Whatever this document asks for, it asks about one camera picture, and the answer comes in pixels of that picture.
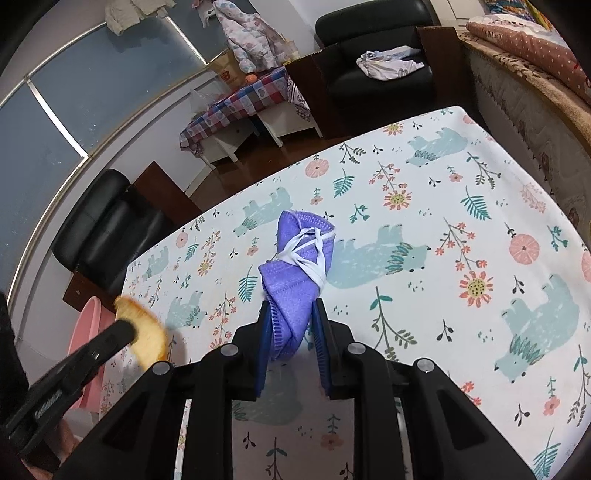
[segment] checkered tablecloth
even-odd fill
[[[216,103],[202,116],[188,124],[180,134],[181,148],[200,153],[200,140],[232,122],[256,115],[257,112],[286,100],[296,106],[302,118],[310,119],[310,110],[306,101],[285,71],[285,67],[280,67]]]

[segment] pink flower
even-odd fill
[[[466,382],[461,388],[464,393],[470,393],[474,389],[474,382]]]
[[[560,399],[556,395],[552,395],[550,399],[544,404],[544,415],[554,415],[554,410],[560,405]]]
[[[329,169],[329,161],[324,158],[317,158],[306,165],[306,175],[316,179],[324,175]]]
[[[336,447],[340,447],[344,442],[336,433],[327,433],[320,439],[320,446],[332,452]]]
[[[511,239],[509,253],[517,263],[530,265],[540,255],[540,244],[531,235],[520,233]]]
[[[180,232],[177,237],[177,248],[182,248],[187,245],[187,240],[189,240],[187,232]]]

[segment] floral blanket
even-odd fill
[[[160,242],[129,266],[124,294],[169,329],[170,362],[199,361],[256,321],[257,266],[274,256],[287,209],[336,227],[322,292],[332,320],[388,359],[432,358],[538,479],[560,469],[591,420],[591,254],[493,138],[458,107],[410,118],[298,162]],[[128,349],[107,364],[102,413],[139,374]],[[323,395],[310,332],[232,415],[237,480],[352,480],[353,404]],[[179,477],[186,435],[184,423]]]

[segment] black sofa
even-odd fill
[[[122,173],[108,169],[76,202],[51,251],[68,270],[116,296],[128,265],[173,230],[162,210],[140,195]]]

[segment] bread slice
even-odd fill
[[[130,297],[117,297],[116,319],[127,320],[135,328],[131,350],[145,371],[154,363],[166,360],[166,329],[158,318]]]

